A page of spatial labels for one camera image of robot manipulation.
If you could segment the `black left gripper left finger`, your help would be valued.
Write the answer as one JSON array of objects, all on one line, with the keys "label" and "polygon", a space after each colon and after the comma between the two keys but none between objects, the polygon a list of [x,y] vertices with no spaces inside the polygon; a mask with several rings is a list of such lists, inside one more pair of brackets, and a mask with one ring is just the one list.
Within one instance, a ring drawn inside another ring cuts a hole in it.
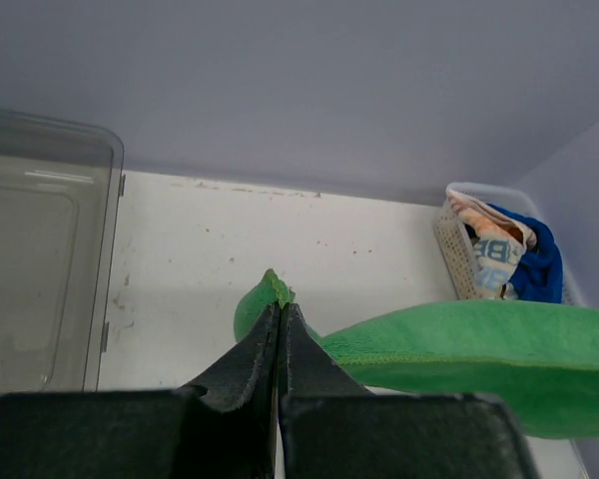
[{"label": "black left gripper left finger", "polygon": [[271,478],[280,310],[173,389],[0,395],[0,478]]}]

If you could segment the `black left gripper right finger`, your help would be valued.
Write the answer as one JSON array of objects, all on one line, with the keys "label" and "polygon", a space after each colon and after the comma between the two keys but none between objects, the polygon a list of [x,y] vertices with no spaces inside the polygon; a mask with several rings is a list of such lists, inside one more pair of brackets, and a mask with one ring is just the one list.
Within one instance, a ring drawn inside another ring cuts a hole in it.
[{"label": "black left gripper right finger", "polygon": [[279,425],[289,478],[535,478],[507,406],[473,393],[383,394],[313,340],[300,307],[281,316]]}]

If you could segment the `green microfiber towel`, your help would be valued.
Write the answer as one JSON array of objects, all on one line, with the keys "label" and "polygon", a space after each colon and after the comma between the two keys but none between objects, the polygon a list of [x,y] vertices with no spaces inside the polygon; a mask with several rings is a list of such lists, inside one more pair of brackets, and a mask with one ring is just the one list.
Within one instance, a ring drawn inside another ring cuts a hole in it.
[{"label": "green microfiber towel", "polygon": [[599,436],[599,310],[455,300],[307,333],[364,385],[495,394],[530,436]]}]

